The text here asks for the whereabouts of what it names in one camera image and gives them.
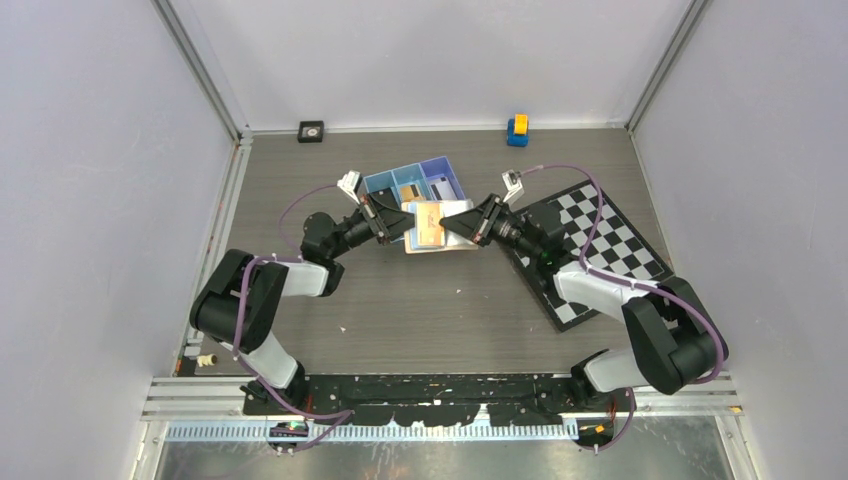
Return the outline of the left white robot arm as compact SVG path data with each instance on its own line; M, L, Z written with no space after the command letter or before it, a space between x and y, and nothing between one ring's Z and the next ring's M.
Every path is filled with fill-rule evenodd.
M264 381L280 412L296 413L307 398L306 373L272 332L281 299L331 295L345 272L338 257L370 240L389 244L414 225L413 214L366 194L340 221L324 212L308 216L296 261L230 249L196 297L190 325L229 348Z

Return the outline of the beige leather card holder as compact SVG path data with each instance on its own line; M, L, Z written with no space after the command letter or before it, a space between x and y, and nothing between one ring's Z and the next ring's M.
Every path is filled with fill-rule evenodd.
M471 200L404 202L401 209L413 215L413 227L404 233L406 254L476 250L477 245L440 224L446 217L473 207Z

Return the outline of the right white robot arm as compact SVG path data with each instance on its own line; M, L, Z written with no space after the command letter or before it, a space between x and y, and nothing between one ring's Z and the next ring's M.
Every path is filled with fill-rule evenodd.
M575 365L574 403L596 410L612 391L651 386L671 395L707 383L722 371L726 344L691 285L678 277L638 281L596 268L576 257L551 206L532 205L519 215L495 194L477 207L441 219L445 230L479 245L491 242L529 261L545 292L620 321L630 346L599 352Z

